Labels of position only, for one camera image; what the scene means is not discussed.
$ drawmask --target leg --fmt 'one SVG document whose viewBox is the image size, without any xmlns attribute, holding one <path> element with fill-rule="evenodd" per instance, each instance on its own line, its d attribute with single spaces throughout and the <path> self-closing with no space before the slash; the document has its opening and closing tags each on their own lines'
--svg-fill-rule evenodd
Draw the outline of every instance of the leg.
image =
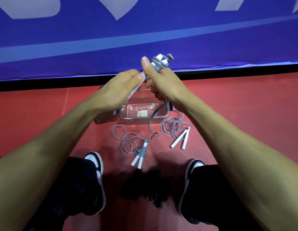
<svg viewBox="0 0 298 231">
<path fill-rule="evenodd" d="M 186 169 L 179 213 L 190 223 L 213 224 L 222 230 L 262 230 L 228 183 L 218 165 L 192 160 Z"/>
<path fill-rule="evenodd" d="M 106 202 L 102 174 L 102 161 L 69 157 L 24 231 L 61 231 L 68 216 L 100 212 Z"/>
</svg>

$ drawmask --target black and white sneaker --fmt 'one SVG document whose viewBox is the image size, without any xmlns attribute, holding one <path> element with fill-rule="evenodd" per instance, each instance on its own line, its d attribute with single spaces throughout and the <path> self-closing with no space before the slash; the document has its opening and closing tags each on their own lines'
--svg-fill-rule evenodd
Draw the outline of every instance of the black and white sneaker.
<svg viewBox="0 0 298 231">
<path fill-rule="evenodd" d="M 102 188 L 101 196 L 98 196 L 97 198 L 98 201 L 96 202 L 98 206 L 97 213 L 99 213 L 105 208 L 105 205 L 106 205 L 106 196 L 105 196 L 105 191 L 102 184 L 102 177 L 103 177 L 103 171 L 104 171 L 103 161 L 100 154 L 98 154 L 95 151 L 89 152 L 87 155 L 85 155 L 84 159 L 91 160 L 97 168 L 97 179 Z"/>
<path fill-rule="evenodd" d="M 186 170 L 185 170 L 185 188 L 184 188 L 184 192 L 182 194 L 182 197 L 180 199 L 180 202 L 179 202 L 179 206 L 178 206 L 178 212 L 180 214 L 181 217 L 183 217 L 185 220 L 187 220 L 188 222 L 190 222 L 191 224 L 199 224 L 200 222 L 199 221 L 196 221 L 192 218 L 190 218 L 184 209 L 182 209 L 182 203 L 184 202 L 184 195 L 186 193 L 186 190 L 187 190 L 187 187 L 188 187 L 188 184 L 189 184 L 189 178 L 190 178 L 190 175 L 192 174 L 193 170 L 196 168 L 196 167 L 201 167 L 201 166 L 204 166 L 205 163 L 203 163 L 201 160 L 199 159 L 192 159 Z"/>
</svg>

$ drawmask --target red mat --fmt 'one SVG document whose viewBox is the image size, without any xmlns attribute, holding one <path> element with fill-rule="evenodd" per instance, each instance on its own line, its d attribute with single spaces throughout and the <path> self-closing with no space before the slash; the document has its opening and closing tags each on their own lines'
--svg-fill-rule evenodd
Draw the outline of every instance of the red mat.
<svg viewBox="0 0 298 231">
<path fill-rule="evenodd" d="M 298 163 L 298 73 L 184 83 L 233 124 Z M 0 156 L 33 139 L 97 89 L 98 86 L 0 92 Z M 102 156 L 105 210 L 92 217 L 69 217 L 64 230 L 217 230 L 182 220 L 172 201 L 159 210 L 143 198 L 134 203 L 118 197 L 124 179 L 135 170 L 130 165 L 135 156 L 120 153 L 121 142 L 112 135 L 115 124 L 92 123 L 72 152 L 72 156 L 83 157 L 97 151 Z M 159 127 L 152 125 L 152 130 L 159 132 Z M 151 136 L 147 125 L 127 126 L 127 130 L 144 138 Z M 189 159 L 216 163 L 194 126 L 185 150 L 180 149 L 180 144 L 171 149 L 172 141 L 163 135 L 152 140 L 143 161 L 144 171 L 158 167 L 163 175 L 178 176 Z"/>
</svg>

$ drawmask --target plastic container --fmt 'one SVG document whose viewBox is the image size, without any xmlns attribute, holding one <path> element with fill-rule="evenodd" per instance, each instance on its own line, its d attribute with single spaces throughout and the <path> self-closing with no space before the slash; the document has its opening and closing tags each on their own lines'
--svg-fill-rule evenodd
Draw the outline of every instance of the plastic container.
<svg viewBox="0 0 298 231">
<path fill-rule="evenodd" d="M 119 109 L 119 114 L 128 125 L 148 124 L 152 113 L 163 104 L 164 101 L 156 99 L 150 89 L 142 89 L 140 91 L 136 91 L 125 105 Z M 171 108 L 172 105 L 168 102 L 165 108 L 159 110 L 157 114 L 155 114 L 150 124 L 161 123 L 169 116 Z"/>
</svg>

